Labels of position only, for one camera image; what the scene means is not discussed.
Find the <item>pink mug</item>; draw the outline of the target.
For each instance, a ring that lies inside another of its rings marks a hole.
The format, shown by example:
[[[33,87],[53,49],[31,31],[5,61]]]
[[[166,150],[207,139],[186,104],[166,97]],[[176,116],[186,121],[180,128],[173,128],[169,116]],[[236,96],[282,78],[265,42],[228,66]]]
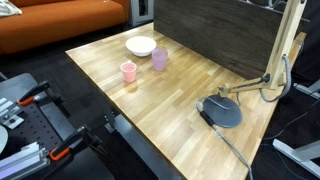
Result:
[[[137,65],[133,63],[131,60],[122,63],[120,66],[120,70],[126,82],[131,83],[136,80]]]

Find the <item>purple translucent cup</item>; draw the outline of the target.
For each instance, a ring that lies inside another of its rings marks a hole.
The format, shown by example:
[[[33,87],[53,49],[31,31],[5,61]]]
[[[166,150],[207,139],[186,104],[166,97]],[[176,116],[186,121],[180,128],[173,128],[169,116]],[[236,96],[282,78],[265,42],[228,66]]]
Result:
[[[168,59],[168,52],[166,49],[156,48],[152,51],[152,63],[153,68],[157,71],[165,69],[166,62]]]

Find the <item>white bowl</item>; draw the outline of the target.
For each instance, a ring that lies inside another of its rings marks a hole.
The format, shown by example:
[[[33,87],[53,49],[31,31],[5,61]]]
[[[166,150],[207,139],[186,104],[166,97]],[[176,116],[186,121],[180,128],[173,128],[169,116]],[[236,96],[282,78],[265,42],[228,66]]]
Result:
[[[127,49],[138,57],[148,56],[155,48],[156,42],[149,37],[135,36],[126,41]]]

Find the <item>wooden desk lamp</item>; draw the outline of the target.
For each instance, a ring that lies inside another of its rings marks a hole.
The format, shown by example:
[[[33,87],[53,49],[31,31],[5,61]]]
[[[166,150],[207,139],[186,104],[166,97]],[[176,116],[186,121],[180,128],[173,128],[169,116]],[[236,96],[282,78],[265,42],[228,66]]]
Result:
[[[306,3],[307,0],[287,1],[266,71],[260,78],[234,85],[225,83],[219,87],[217,95],[207,96],[200,101],[200,116],[209,126],[233,128],[240,124],[242,120],[240,106],[228,98],[228,94],[258,90],[262,99],[267,101],[263,89],[276,90],[279,86],[284,86],[283,92],[271,99],[271,102],[274,102],[289,91],[291,85],[289,52]]]

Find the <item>black orange clamp lower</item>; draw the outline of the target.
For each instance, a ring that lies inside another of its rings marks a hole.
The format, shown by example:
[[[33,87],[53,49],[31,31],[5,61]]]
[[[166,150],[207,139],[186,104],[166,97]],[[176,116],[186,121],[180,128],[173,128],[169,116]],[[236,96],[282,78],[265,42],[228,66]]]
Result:
[[[76,141],[83,138],[87,133],[88,128],[86,126],[81,126],[77,130],[75,130],[58,147],[56,147],[49,153],[50,159],[53,161],[59,161],[70,152],[70,146]]]

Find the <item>black orange clamp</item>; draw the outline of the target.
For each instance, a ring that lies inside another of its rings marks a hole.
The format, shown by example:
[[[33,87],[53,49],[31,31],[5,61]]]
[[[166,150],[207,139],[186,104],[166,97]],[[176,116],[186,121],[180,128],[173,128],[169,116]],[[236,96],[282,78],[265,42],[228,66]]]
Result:
[[[70,152],[70,146],[76,141],[83,138],[87,133],[88,128],[86,126],[81,126],[77,130],[75,130],[58,147],[56,147],[49,153],[50,159],[53,161],[59,161]]]
[[[25,106],[34,100],[35,95],[47,90],[49,87],[50,83],[47,80],[40,82],[34,87],[32,87],[30,90],[28,90],[27,93],[17,101],[17,103],[19,105]]]

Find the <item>dark wooden board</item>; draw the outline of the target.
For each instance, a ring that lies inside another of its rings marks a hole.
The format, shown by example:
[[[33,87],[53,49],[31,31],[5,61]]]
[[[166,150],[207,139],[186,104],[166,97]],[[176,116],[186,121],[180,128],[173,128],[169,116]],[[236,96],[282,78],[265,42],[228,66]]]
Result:
[[[154,28],[246,79],[262,76],[282,15],[241,0],[155,0]]]

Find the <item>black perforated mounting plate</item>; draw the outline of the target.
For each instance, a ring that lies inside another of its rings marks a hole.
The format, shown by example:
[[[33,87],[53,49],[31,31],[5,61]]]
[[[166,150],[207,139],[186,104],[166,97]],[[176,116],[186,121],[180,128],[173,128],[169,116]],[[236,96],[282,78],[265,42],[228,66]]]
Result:
[[[19,152],[22,147],[34,142],[49,151],[62,142],[37,104],[31,103],[22,109],[21,117],[24,121],[14,129],[7,129],[8,142],[0,154],[1,159]]]

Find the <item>black orange clamp upper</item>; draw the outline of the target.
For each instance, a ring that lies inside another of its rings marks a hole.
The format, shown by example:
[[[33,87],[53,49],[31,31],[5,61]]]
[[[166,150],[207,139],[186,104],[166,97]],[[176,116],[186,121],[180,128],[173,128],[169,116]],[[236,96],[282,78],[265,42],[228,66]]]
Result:
[[[50,83],[47,80],[40,82],[34,87],[32,87],[30,90],[28,90],[27,93],[17,101],[17,103],[19,105],[25,106],[34,100],[35,95],[47,90],[49,87]]]

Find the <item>orange sofa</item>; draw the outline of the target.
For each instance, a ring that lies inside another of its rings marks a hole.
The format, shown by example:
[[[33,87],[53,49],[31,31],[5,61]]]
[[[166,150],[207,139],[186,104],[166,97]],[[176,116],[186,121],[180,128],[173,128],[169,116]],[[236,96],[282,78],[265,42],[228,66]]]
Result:
[[[21,15],[0,18],[0,54],[8,55],[124,24],[129,0],[9,0]]]

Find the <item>aluminium extrusion rail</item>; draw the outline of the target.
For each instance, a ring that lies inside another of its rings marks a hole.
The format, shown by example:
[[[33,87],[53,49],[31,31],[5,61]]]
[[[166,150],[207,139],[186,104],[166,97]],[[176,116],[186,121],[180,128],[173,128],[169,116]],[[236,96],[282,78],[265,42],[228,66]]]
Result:
[[[37,142],[0,161],[0,180],[22,180],[50,165],[48,150]]]

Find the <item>white table leg frame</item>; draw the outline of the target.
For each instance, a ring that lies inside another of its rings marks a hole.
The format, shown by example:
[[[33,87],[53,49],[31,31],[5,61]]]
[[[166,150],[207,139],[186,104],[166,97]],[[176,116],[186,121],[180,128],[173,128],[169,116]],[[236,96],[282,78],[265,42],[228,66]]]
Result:
[[[313,162],[313,159],[320,157],[320,140],[296,149],[277,139],[273,140],[272,145],[276,150],[320,179],[320,166]]]

